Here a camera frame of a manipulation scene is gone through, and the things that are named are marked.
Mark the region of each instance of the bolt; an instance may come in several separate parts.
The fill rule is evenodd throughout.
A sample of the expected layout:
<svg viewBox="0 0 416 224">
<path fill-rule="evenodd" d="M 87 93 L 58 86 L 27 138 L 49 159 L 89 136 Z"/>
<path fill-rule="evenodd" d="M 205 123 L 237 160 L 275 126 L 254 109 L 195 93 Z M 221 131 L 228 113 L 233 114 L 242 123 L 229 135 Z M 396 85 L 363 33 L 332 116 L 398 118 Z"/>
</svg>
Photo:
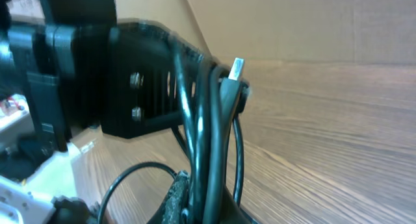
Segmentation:
<svg viewBox="0 0 416 224">
<path fill-rule="evenodd" d="M 143 76 L 139 72 L 130 75 L 130 88 L 139 89 L 143 85 Z"/>
<path fill-rule="evenodd" d="M 133 121 L 142 121 L 142 109 L 140 107 L 134 107 L 131 110 L 131 117 Z"/>
</svg>

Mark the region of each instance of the metal screw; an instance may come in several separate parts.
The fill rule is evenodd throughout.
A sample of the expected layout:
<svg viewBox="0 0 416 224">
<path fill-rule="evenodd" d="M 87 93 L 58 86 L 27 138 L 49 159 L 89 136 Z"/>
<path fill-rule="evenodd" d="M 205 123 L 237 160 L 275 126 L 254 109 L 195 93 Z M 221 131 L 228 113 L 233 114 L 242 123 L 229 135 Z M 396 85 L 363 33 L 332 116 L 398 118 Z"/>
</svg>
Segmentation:
<svg viewBox="0 0 416 224">
<path fill-rule="evenodd" d="M 134 107 L 131 110 L 131 117 L 133 121 L 142 121 L 142 109 L 140 107 Z"/>
<path fill-rule="evenodd" d="M 139 89 L 143 85 L 143 76 L 139 72 L 130 75 L 130 88 Z"/>
</svg>

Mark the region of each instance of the wood grain table top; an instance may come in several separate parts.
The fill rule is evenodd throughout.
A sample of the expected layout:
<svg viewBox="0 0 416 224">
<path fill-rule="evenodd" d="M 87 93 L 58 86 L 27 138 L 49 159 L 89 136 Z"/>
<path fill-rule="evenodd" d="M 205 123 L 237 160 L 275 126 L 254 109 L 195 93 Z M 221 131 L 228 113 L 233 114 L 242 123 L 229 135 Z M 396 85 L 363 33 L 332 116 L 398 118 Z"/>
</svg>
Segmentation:
<svg viewBox="0 0 416 224">
<path fill-rule="evenodd" d="M 244 77 L 242 205 L 259 221 L 416 223 L 416 66 L 247 61 Z M 88 129 L 73 143 L 90 148 L 73 162 L 90 205 L 133 164 L 189 171 L 170 131 L 124 140 Z M 233 140 L 228 155 L 232 190 Z M 158 169 L 136 172 L 115 191 L 111 216 L 145 223 L 171 183 Z"/>
</svg>

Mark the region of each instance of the wooden table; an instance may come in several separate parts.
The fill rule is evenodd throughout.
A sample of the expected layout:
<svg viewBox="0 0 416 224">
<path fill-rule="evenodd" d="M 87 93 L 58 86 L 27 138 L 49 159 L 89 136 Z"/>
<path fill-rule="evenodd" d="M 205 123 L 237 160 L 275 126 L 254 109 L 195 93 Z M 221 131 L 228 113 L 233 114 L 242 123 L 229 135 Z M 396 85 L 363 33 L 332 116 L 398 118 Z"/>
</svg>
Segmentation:
<svg viewBox="0 0 416 224">
<path fill-rule="evenodd" d="M 248 61 L 244 76 L 252 94 L 241 116 L 242 205 L 260 221 L 416 223 L 416 66 Z M 138 162 L 189 171 L 170 131 L 123 140 L 88 129 L 73 142 L 93 146 L 73 163 L 88 204 Z M 110 200 L 110 214 L 118 223 L 144 223 L 171 182 L 157 169 L 131 175 Z"/>
</svg>

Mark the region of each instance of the beige wall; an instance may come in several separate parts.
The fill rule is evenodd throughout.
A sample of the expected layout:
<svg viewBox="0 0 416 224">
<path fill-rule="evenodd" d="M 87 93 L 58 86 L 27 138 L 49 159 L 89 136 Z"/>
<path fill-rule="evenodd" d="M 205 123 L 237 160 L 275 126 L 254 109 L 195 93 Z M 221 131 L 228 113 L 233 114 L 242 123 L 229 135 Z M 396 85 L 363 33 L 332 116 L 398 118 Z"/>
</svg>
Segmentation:
<svg viewBox="0 0 416 224">
<path fill-rule="evenodd" d="M 195 47 L 207 51 L 187 0 L 116 0 L 116 7 L 119 19 L 158 21 Z M 38 0 L 13 0 L 10 11 L 15 16 L 44 17 Z"/>
<path fill-rule="evenodd" d="M 416 63 L 416 0 L 188 0 L 212 54 Z"/>
</svg>

